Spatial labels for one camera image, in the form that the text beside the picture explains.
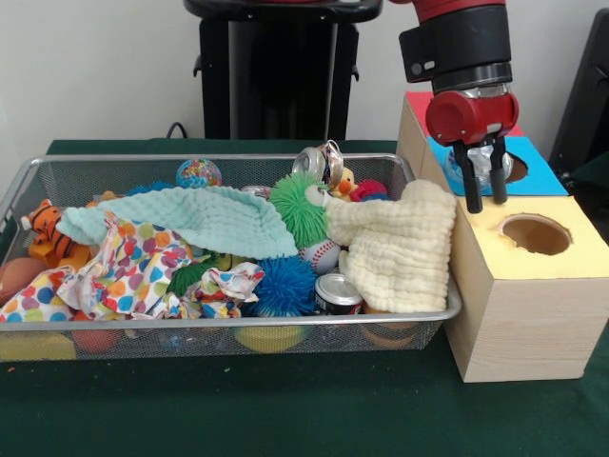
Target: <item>baseball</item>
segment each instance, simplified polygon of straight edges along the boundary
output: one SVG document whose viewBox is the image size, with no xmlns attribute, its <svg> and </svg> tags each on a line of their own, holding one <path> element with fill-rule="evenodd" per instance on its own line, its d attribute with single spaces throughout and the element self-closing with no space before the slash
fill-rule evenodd
<svg viewBox="0 0 609 457">
<path fill-rule="evenodd" d="M 318 275 L 327 274 L 339 264 L 341 247 L 331 240 L 325 240 L 307 249 L 301 249 L 301 259 L 313 264 Z"/>
</svg>

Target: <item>wire mesh basket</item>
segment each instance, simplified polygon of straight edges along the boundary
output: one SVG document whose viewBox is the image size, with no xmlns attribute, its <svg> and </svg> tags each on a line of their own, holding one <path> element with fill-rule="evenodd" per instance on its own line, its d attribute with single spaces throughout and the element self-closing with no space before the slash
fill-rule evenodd
<svg viewBox="0 0 609 457">
<path fill-rule="evenodd" d="M 154 181 L 173 182 L 194 156 L 46 156 L 19 170 L 0 204 L 0 258 L 27 256 L 33 239 L 17 223 L 49 198 L 58 207 L 80 207 L 105 190 L 122 194 Z M 209 155 L 224 183 L 273 186 L 291 172 L 293 155 Z M 358 179 L 375 179 L 398 199 L 411 172 L 392 154 L 347 154 Z M 0 324 L 0 360 L 116 359 L 278 352 L 345 352 L 422 349 L 443 321 L 462 307 L 452 277 L 447 309 L 436 313 L 114 322 Z"/>
</svg>

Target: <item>red toy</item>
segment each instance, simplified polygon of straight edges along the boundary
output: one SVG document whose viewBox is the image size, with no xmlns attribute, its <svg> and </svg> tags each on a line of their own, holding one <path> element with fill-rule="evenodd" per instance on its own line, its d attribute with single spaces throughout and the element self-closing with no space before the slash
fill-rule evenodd
<svg viewBox="0 0 609 457">
<path fill-rule="evenodd" d="M 352 202 L 365 202 L 367 200 L 389 200 L 387 188 L 374 179 L 365 179 L 349 196 Z"/>
<path fill-rule="evenodd" d="M 90 320 L 83 311 L 78 311 L 74 321 Z M 72 340 L 81 350 L 89 354 L 103 354 L 114 348 L 123 336 L 120 330 L 74 330 Z"/>
</svg>

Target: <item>green spiky ball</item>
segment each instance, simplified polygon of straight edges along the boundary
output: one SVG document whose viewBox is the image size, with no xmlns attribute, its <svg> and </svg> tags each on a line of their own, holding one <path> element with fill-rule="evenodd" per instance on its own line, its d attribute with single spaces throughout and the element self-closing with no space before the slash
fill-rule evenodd
<svg viewBox="0 0 609 457">
<path fill-rule="evenodd" d="M 305 193 L 309 186 L 327 189 L 314 175 L 298 172 L 280 180 L 269 198 L 294 236 L 298 249 L 309 248 L 327 238 L 325 209 L 308 201 Z"/>
</svg>

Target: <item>green tablecloth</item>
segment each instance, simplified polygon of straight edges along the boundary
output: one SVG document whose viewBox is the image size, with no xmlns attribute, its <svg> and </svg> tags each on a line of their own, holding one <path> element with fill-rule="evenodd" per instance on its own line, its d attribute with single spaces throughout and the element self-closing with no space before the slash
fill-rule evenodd
<svg viewBox="0 0 609 457">
<path fill-rule="evenodd" d="M 191 141 L 49 151 L 206 144 Z M 464 385 L 443 331 L 423 351 L 0 364 L 0 413 L 2 457 L 606 456 L 609 332 L 582 380 L 503 385 Z"/>
</svg>

